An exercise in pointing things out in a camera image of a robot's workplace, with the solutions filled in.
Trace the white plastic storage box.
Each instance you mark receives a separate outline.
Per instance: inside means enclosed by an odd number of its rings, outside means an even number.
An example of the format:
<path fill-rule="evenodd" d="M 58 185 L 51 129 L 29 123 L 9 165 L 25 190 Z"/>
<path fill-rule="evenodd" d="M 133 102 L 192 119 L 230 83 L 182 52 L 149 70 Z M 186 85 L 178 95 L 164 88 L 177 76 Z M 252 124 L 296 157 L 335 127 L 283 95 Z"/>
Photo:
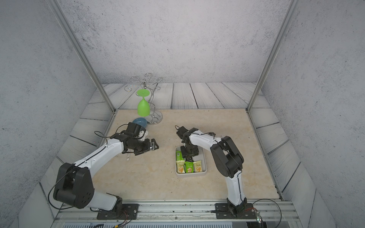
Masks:
<path fill-rule="evenodd" d="M 204 149 L 198 147 L 199 153 L 191 158 L 183 158 L 181 147 L 175 149 L 175 173 L 177 177 L 203 176 L 207 173 Z"/>

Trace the beige cookie packet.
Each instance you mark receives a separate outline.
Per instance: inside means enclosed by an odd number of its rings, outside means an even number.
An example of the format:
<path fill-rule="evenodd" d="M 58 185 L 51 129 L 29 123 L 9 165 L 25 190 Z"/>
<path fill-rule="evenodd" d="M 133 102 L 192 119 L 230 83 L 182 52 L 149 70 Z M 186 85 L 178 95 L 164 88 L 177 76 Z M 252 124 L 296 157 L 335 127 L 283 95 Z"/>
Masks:
<path fill-rule="evenodd" d="M 202 161 L 201 160 L 194 161 L 193 165 L 194 165 L 194 172 L 195 173 L 203 172 L 203 170 L 202 170 Z"/>

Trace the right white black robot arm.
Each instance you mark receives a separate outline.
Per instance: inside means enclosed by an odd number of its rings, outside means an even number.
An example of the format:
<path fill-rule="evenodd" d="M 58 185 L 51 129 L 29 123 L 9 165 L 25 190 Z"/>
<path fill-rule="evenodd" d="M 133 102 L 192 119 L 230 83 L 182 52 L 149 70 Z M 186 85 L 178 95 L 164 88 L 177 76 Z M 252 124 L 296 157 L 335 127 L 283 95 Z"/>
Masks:
<path fill-rule="evenodd" d="M 199 148 L 210 151 L 217 170 L 226 178 L 228 189 L 227 212 L 233 217 L 243 213 L 247 205 L 247 198 L 241 183 L 244 158 L 234 141 L 225 136 L 219 138 L 215 133 L 203 133 L 197 128 L 190 130 L 176 126 L 176 134 L 181 139 L 180 147 L 182 158 L 189 161 L 199 155 Z"/>

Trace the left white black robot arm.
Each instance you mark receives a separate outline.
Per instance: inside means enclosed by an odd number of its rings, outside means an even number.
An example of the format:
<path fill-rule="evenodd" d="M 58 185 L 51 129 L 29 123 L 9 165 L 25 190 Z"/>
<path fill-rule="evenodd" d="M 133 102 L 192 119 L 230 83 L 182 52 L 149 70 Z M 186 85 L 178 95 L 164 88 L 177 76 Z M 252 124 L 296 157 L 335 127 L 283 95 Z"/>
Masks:
<path fill-rule="evenodd" d="M 111 211 L 122 203 L 120 197 L 97 192 L 93 185 L 94 175 L 119 154 L 135 156 L 159 148 L 155 139 L 148 139 L 148 131 L 129 122 L 126 129 L 106 137 L 106 142 L 90 155 L 59 168 L 57 180 L 48 196 L 69 205 L 70 208 L 85 207 Z"/>

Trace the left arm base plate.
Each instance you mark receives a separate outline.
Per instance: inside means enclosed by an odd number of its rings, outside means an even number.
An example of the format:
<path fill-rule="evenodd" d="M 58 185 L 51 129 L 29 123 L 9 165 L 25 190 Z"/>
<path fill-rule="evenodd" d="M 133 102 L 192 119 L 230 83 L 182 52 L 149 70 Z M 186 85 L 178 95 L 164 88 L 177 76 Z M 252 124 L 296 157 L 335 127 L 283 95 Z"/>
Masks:
<path fill-rule="evenodd" d="M 135 220 L 138 209 L 137 203 L 119 203 L 110 211 L 99 210 L 97 220 Z"/>

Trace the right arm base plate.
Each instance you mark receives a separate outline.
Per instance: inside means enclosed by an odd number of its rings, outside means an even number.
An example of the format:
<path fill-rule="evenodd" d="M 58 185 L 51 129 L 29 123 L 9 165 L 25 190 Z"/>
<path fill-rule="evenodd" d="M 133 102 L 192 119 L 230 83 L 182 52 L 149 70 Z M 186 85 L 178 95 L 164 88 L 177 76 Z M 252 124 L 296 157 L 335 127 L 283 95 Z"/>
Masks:
<path fill-rule="evenodd" d="M 242 203 L 234 206 L 231 203 L 216 203 L 215 210 L 217 219 L 256 219 L 257 213 L 251 203 Z"/>

